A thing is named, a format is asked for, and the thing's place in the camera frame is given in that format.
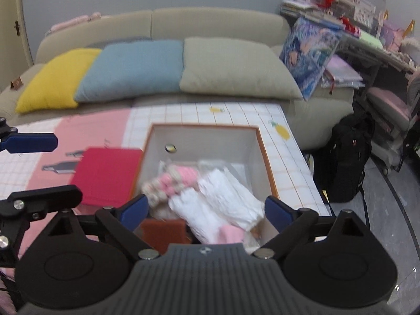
floor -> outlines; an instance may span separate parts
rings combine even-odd
[[[377,164],[369,159],[363,183],[370,227],[398,268],[389,304],[401,315],[408,315],[420,305],[420,164],[408,158],[400,172],[391,171],[387,177]],[[332,204],[332,208],[336,214],[352,209],[365,220],[360,193],[346,204]]]

chair seat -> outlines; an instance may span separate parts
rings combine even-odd
[[[367,98],[386,119],[402,131],[408,130],[411,120],[410,110],[398,96],[391,91],[372,87],[367,92]]]

pink chair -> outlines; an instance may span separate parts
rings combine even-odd
[[[372,140],[372,153],[384,161],[388,174],[389,168],[397,171],[402,163],[402,146],[408,131],[417,121],[420,108],[420,70],[408,81],[407,103],[388,90],[372,87],[367,91],[367,100],[379,131]]]

sofa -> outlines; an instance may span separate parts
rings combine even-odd
[[[17,100],[25,86],[55,56],[75,48],[103,48],[115,42],[141,39],[185,39],[186,37],[224,37],[264,43],[274,50],[281,49],[290,27],[276,14],[241,9],[208,7],[166,8],[142,10],[105,16],[100,20],[80,24],[48,35],[40,44],[34,66],[22,73],[23,86],[16,90],[6,87],[0,94],[0,117],[17,126],[72,114],[88,114],[117,108],[143,105],[260,101],[259,98],[236,96],[207,96],[179,93],[173,95],[141,96],[104,104],[82,104],[77,109],[43,110],[16,114]],[[301,150],[322,147],[331,135],[331,128],[341,118],[353,113],[353,90],[317,88],[308,102],[304,100],[275,100],[281,105],[289,126]]]

sofa backrest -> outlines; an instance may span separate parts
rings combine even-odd
[[[290,28],[283,17],[244,9],[189,7],[144,10],[102,17],[48,35],[39,45],[35,64],[80,47],[99,47],[140,39],[223,37],[283,44]]]

